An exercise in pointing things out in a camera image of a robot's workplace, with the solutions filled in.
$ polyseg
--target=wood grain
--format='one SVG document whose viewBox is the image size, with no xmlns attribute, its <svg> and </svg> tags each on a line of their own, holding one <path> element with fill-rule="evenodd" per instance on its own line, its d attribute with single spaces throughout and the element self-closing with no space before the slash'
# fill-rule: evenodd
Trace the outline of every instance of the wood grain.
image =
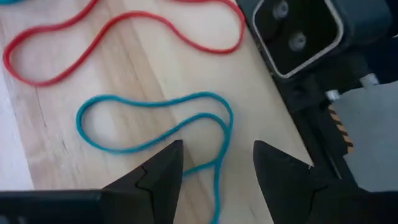
<svg viewBox="0 0 398 224">
<path fill-rule="evenodd" d="M 88 0 L 28 0 L 0 7 L 0 44 L 21 30 L 62 21 Z M 109 18 L 145 10 L 170 19 L 184 34 L 209 47 L 228 47 L 238 38 L 238 21 L 224 5 L 168 0 L 102 0 L 76 26 L 29 39 L 13 64 L 34 80 L 52 77 L 71 64 Z M 75 131 L 80 105 L 97 94 L 164 100 L 195 91 L 214 91 L 233 107 L 236 124 L 222 170 L 221 223 L 272 223 L 252 163 L 252 144 L 262 139 L 311 164 L 302 140 L 261 60 L 251 36 L 231 55 L 198 52 L 162 24 L 147 19 L 114 27 L 92 56 L 64 82 L 33 88 L 0 76 L 0 188 L 100 188 L 118 179 L 173 139 L 183 139 L 185 167 L 211 159 L 221 144 L 220 128 L 198 122 L 145 152 L 115 156 L 93 149 Z M 212 101 L 159 110 L 102 103 L 85 119 L 90 136 L 105 146 L 132 146 L 160 134 L 197 112 L 227 117 Z M 212 214 L 212 172 L 185 180 L 176 223 L 207 223 Z"/>
</svg>

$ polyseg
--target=blue rubber band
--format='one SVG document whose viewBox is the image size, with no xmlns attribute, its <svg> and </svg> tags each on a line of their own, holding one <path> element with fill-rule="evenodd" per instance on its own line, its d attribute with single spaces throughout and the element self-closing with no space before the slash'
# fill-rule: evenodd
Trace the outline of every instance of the blue rubber band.
<svg viewBox="0 0 398 224">
<path fill-rule="evenodd" d="M 87 134 L 84 132 L 83 127 L 82 127 L 82 119 L 83 115 L 86 112 L 86 110 L 102 101 L 117 101 L 120 103 L 123 103 L 125 105 L 129 106 L 138 106 L 138 107 L 145 107 L 145 108 L 161 108 L 161 107 L 168 107 L 172 105 L 177 105 L 180 103 L 184 103 L 190 100 L 194 100 L 197 98 L 212 98 L 216 101 L 219 101 L 222 105 L 225 106 L 227 109 L 227 112 L 229 114 L 229 124 L 226 124 L 221 118 L 218 116 L 211 114 L 211 113 L 198 113 L 188 119 L 185 119 L 181 121 L 176 127 L 166 131 L 165 133 L 161 134 L 155 139 L 151 139 L 149 141 L 146 141 L 142 144 L 138 144 L 133 147 L 128 147 L 128 148 L 108 148 L 108 147 L 103 147 L 100 146 L 98 143 L 94 142 L 91 140 Z M 231 139 L 231 132 L 232 132 L 232 127 L 233 127 L 233 122 L 234 122 L 234 116 L 231 107 L 229 106 L 228 102 L 222 98 L 221 96 L 217 95 L 216 93 L 212 92 L 198 92 L 198 93 L 192 93 L 187 96 L 183 96 L 181 98 L 175 98 L 172 100 L 165 100 L 165 101 L 158 101 L 158 102 L 143 102 L 143 101 L 134 101 L 134 100 L 129 100 L 125 98 L 121 98 L 116 95 L 98 95 L 90 98 L 86 102 L 83 103 L 83 105 L 80 107 L 80 109 L 77 112 L 76 115 L 76 128 L 79 133 L 79 135 L 90 145 L 97 149 L 101 149 L 113 154 L 125 154 L 125 153 L 135 153 L 139 151 L 143 151 L 147 149 L 148 147 L 151 147 L 153 145 L 156 145 L 157 143 L 161 142 L 165 138 L 171 136 L 175 132 L 177 132 L 179 129 L 184 127 L 187 124 L 190 124 L 196 120 L 203 119 L 203 118 L 208 118 L 212 119 L 213 121 L 216 121 L 222 128 L 224 132 L 224 141 L 220 147 L 220 151 L 218 152 L 217 156 L 211 160 L 210 162 L 207 162 L 205 164 L 193 167 L 189 170 L 186 170 L 184 172 L 184 177 L 194 174 L 196 172 L 199 172 L 201 170 L 209 169 L 214 167 L 214 178 L 213 178 L 213 190 L 214 190 L 214 198 L 215 198 L 215 207 L 214 207 L 214 213 L 213 213 L 213 218 L 211 220 L 211 224 L 218 223 L 218 219 L 220 217 L 220 211 L 221 211 L 221 200 L 220 200 L 220 172 L 221 172 L 221 164 L 223 162 L 224 156 L 228 150 L 229 142 Z"/>
</svg>

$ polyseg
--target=black machine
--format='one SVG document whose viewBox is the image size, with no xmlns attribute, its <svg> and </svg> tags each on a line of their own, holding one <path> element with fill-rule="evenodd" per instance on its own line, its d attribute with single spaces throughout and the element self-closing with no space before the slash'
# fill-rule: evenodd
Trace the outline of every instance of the black machine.
<svg viewBox="0 0 398 224">
<path fill-rule="evenodd" d="M 328 107 L 339 93 L 398 80 L 398 2 L 237 2 L 315 166 L 354 182 Z"/>
<path fill-rule="evenodd" d="M 358 187 L 328 109 L 340 93 L 398 80 L 398 1 L 237 2 L 314 163 L 255 142 L 274 223 L 398 223 L 398 193 Z"/>
<path fill-rule="evenodd" d="M 372 83 L 369 74 L 382 83 L 398 80 L 386 70 L 398 58 L 391 59 L 398 52 L 392 39 L 398 2 L 237 2 L 314 162 L 310 167 L 254 143 L 257 179 L 274 223 L 398 223 L 398 193 L 356 185 L 343 159 L 346 143 L 328 112 L 333 94 Z M 182 164 L 182 141 L 175 141 L 101 190 L 3 192 L 0 224 L 173 223 Z"/>
</svg>

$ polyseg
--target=wooden board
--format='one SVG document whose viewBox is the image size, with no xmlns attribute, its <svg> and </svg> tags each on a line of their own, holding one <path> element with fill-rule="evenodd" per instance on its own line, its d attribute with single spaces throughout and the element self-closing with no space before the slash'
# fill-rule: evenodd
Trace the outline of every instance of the wooden board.
<svg viewBox="0 0 398 224">
<path fill-rule="evenodd" d="M 0 6 L 0 45 L 18 32 L 63 21 L 88 0 L 27 0 Z M 145 10 L 170 19 L 184 34 L 209 47 L 228 47 L 238 38 L 238 20 L 224 5 L 167 0 L 102 0 L 84 21 L 34 37 L 13 54 L 27 77 L 43 80 L 71 64 L 109 18 Z M 182 43 L 162 24 L 124 21 L 112 29 L 93 55 L 64 82 L 33 88 L 0 76 L 0 189 L 101 188 L 144 162 L 173 139 L 183 139 L 185 167 L 216 154 L 222 133 L 200 121 L 148 151 L 115 156 L 87 145 L 75 130 L 77 109 L 88 98 L 110 93 L 136 100 L 164 100 L 195 91 L 225 97 L 235 113 L 231 147 L 222 170 L 220 223 L 272 223 L 252 163 L 254 140 L 262 139 L 311 164 L 302 140 L 271 77 L 246 32 L 231 55 L 210 55 Z M 197 113 L 227 118 L 212 101 L 147 110 L 102 103 L 89 111 L 85 128 L 105 146 L 132 146 L 153 138 Z M 176 223 L 208 223 L 213 210 L 212 171 L 184 181 Z"/>
</svg>

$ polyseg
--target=orange and black striped tape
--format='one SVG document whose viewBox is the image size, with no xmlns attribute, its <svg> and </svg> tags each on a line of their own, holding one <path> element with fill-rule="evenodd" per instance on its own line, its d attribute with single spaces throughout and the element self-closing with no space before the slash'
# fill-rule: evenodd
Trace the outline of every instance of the orange and black striped tape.
<svg viewBox="0 0 398 224">
<path fill-rule="evenodd" d="M 340 121 L 340 118 L 337 116 L 336 111 L 329 106 L 329 113 L 331 118 L 333 119 L 333 121 L 336 123 L 337 128 L 340 130 L 341 135 L 343 135 L 344 141 L 347 144 L 347 152 L 351 153 L 354 151 L 354 144 L 352 142 L 352 140 L 349 138 L 348 133 L 346 131 L 346 129 L 343 126 L 343 123 Z"/>
</svg>

